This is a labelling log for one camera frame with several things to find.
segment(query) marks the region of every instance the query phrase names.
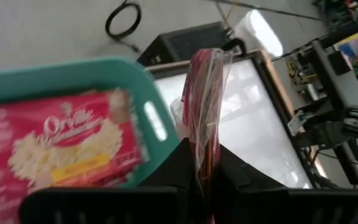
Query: teal plastic basket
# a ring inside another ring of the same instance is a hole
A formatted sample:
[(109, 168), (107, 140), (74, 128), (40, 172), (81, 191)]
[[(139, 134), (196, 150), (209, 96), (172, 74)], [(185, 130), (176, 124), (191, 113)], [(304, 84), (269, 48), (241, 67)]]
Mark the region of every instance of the teal plastic basket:
[[(141, 65), (123, 58), (101, 58), (0, 72), (0, 103), (116, 87), (125, 89), (132, 95), (138, 125), (149, 150), (150, 160), (139, 166), (128, 182), (121, 185), (133, 187), (155, 171), (179, 143), (154, 79)], [(165, 126), (167, 138), (164, 141), (158, 140), (145, 114), (146, 102), (154, 104)]]

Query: floor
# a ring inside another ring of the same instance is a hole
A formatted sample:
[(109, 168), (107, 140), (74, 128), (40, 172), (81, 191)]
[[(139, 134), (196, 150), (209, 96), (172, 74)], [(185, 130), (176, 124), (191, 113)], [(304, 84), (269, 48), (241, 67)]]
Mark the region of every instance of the floor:
[[(163, 32), (221, 20), (214, 2), (208, 0), (133, 0), (141, 4), (143, 20), (127, 38), (145, 49)], [(248, 4), (318, 17), (311, 0), (240, 0)], [(123, 55), (136, 58), (127, 47), (112, 42), (104, 33), (109, 13), (122, 0), (0, 0), (0, 69), (50, 64), (79, 58)], [(227, 14), (230, 6), (221, 4)], [(250, 9), (236, 7), (228, 21), (235, 25)], [(322, 22), (262, 12), (281, 40), (285, 52), (326, 33)], [(114, 30), (127, 29), (135, 12), (120, 14)], [(284, 60), (275, 62), (295, 106), (302, 100), (292, 90)]]

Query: popcorn box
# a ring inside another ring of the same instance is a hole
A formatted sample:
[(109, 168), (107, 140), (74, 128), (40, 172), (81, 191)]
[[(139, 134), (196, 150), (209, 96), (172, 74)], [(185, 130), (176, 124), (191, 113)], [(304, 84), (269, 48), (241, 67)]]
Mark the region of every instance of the popcorn box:
[(92, 186), (140, 164), (129, 107), (122, 90), (0, 105), (0, 221), (32, 191)]

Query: plastic bag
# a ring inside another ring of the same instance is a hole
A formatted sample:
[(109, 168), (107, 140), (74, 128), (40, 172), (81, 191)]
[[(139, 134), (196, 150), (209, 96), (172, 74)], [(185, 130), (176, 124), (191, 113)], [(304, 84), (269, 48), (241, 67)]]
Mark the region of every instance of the plastic bag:
[[(199, 50), (191, 59), (181, 100), (170, 105), (179, 138), (189, 137), (195, 175), (206, 206), (210, 204), (213, 168), (220, 157), (218, 127), (228, 75), (223, 66), (231, 62), (232, 53), (225, 54), (221, 49)], [(209, 223), (212, 216), (208, 207), (205, 212)]]

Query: red popcorn package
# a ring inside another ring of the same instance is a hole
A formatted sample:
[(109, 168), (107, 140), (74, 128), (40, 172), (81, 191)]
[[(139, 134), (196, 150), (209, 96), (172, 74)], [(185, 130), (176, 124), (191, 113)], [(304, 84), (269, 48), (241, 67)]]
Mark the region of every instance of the red popcorn package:
[(0, 105), (0, 222), (35, 190), (119, 184), (140, 163), (125, 91)]

